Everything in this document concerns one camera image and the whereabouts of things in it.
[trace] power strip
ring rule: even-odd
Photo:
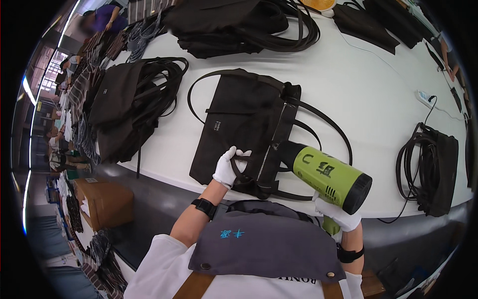
[[[413,93],[415,94],[417,100],[426,107],[428,107],[428,109],[431,109],[433,107],[433,104],[435,104],[436,102],[436,97],[430,99],[432,96],[424,91],[416,90]]]

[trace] black wristband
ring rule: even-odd
[[[210,220],[214,218],[214,214],[216,213],[217,206],[213,205],[212,202],[208,201],[207,199],[195,199],[191,202],[192,205],[196,206],[196,209],[204,212]]]
[[[359,252],[356,252],[355,250],[346,251],[342,248],[342,246],[339,243],[337,243],[337,257],[339,261],[344,264],[352,263],[353,261],[361,257],[364,252],[365,252],[364,247],[362,247],[362,250],[360,250]]]

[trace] fan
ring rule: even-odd
[[[318,10],[324,17],[332,18],[334,16],[332,8],[337,4],[337,0],[302,0],[302,3]]]

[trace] purple shirt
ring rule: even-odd
[[[95,11],[95,22],[93,24],[93,29],[96,31],[103,31],[106,28],[106,25],[111,19],[111,14],[115,9],[115,5],[103,5]],[[116,17],[113,21],[113,26],[108,32],[119,33],[121,30],[125,29],[128,26],[128,20],[120,15]]]

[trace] zipper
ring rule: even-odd
[[[287,103],[284,102],[284,106],[282,107],[281,115],[279,116],[279,122],[277,123],[277,127],[275,128],[274,135],[272,135],[272,140],[274,140],[275,134],[277,133],[277,130],[279,129],[279,125],[281,124],[282,120],[282,115],[284,114],[284,109],[287,106]],[[264,160],[262,161],[261,169],[259,170],[259,174],[257,175],[257,180],[261,177],[262,170],[264,169],[264,164],[266,163],[267,159],[267,154],[269,153],[269,150],[271,149],[271,145],[267,148],[266,155],[264,156]]]

